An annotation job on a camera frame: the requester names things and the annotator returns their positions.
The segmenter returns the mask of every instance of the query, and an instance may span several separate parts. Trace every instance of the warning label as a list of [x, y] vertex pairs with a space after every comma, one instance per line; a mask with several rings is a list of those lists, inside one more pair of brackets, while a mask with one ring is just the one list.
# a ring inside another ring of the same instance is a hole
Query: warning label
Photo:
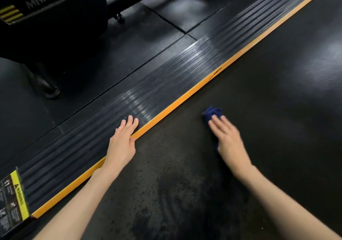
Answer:
[[17, 171], [0, 182], [0, 236], [29, 217]]

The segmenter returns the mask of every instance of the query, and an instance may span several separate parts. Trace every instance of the right hand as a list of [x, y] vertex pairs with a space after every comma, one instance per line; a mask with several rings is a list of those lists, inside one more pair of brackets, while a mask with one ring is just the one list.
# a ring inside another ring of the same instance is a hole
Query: right hand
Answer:
[[240, 132], [225, 116], [211, 117], [209, 127], [219, 139], [217, 151], [233, 175], [245, 179], [253, 166], [240, 137]]

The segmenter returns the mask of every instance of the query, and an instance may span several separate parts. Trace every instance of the hand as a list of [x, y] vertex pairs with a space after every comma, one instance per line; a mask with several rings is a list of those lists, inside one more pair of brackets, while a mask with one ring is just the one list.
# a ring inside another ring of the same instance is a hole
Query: hand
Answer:
[[137, 118], [133, 122], [133, 117], [128, 116], [127, 123], [126, 120], [122, 120], [120, 127], [115, 129], [115, 134], [109, 141], [106, 160], [102, 166], [102, 170], [106, 173], [118, 176], [133, 158], [135, 154], [135, 139], [131, 138], [131, 135], [138, 124]]
[[211, 117], [209, 127], [219, 139], [218, 152], [237, 179], [245, 179], [252, 170], [251, 160], [240, 137], [240, 132], [225, 116]]

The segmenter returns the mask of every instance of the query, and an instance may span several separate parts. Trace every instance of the orange trim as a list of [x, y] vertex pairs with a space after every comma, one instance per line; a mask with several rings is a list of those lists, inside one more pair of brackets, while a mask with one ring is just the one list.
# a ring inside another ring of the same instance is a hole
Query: orange trim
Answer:
[[[234, 61], [236, 61], [239, 57], [241, 57], [244, 53], [246, 53], [250, 48], [264, 39], [267, 35], [269, 35], [272, 31], [274, 31], [277, 27], [283, 24], [286, 20], [292, 17], [295, 13], [297, 13], [300, 9], [302, 9], [306, 4], [308, 4], [311, 0], [304, 0], [298, 6], [296, 6], [293, 10], [287, 13], [283, 18], [281, 18], [274, 25], [270, 26], [265, 32], [260, 34], [257, 38], [247, 44], [244, 48], [242, 48], [237, 54], [227, 60], [224, 64], [222, 64], [219, 68], [214, 70], [211, 74], [197, 83], [194, 87], [192, 87], [189, 91], [187, 91], [184, 95], [178, 98], [175, 102], [173, 102], [170, 106], [164, 109], [161, 113], [159, 113], [156, 117], [154, 117], [150, 122], [140, 128], [137, 132], [135, 132], [132, 137], [138, 139], [144, 133], [146, 133], [149, 129], [151, 129], [154, 125], [156, 125], [159, 121], [161, 121], [164, 117], [166, 117], [169, 113], [171, 113], [174, 109], [176, 109], [180, 104], [186, 101], [190, 96], [192, 96], [195, 92], [197, 92], [200, 88], [202, 88], [205, 84], [211, 81], [214, 77], [216, 77], [219, 73], [221, 73], [225, 68], [231, 65]], [[86, 179], [88, 179], [95, 170], [100, 168], [104, 163], [105, 157], [97, 162], [93, 167], [83, 173], [80, 177], [74, 180], [71, 184], [66, 186], [61, 192], [55, 195], [52, 199], [50, 199], [47, 203], [42, 205], [39, 209], [32, 213], [32, 216], [38, 218], [43, 215], [46, 211], [52, 208], [55, 204], [57, 204], [61, 199], [63, 199], [66, 195], [68, 195], [72, 190], [78, 187], [81, 183], [83, 183]]]

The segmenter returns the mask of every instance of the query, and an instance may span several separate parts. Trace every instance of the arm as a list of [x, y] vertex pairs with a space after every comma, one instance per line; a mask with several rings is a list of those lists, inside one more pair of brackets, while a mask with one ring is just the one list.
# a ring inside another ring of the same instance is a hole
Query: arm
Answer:
[[219, 139], [218, 152], [227, 166], [260, 201], [285, 239], [342, 239], [252, 165], [239, 131], [226, 117], [212, 116], [209, 126]]
[[133, 122], [123, 120], [110, 139], [106, 160], [96, 170], [87, 184], [75, 197], [40, 231], [35, 240], [76, 240], [81, 239], [93, 213], [111, 183], [135, 154], [134, 138], [130, 138], [138, 126], [138, 119]]

